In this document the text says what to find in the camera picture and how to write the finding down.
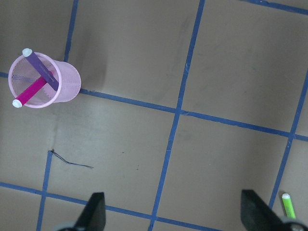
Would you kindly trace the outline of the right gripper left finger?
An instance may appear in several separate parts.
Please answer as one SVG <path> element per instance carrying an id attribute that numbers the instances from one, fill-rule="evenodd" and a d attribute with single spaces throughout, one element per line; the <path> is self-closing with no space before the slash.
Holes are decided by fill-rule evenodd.
<path id="1" fill-rule="evenodd" d="M 93 193 L 76 222 L 62 225 L 56 231 L 103 231 L 106 226 L 106 208 L 103 192 Z"/>

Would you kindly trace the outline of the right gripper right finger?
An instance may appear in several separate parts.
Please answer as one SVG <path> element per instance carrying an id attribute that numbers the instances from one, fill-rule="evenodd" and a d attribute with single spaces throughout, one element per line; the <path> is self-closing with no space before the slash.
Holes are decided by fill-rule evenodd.
<path id="1" fill-rule="evenodd" d="M 307 225 L 277 216 L 254 190 L 241 192 L 241 222 L 247 231 L 306 231 Z"/>

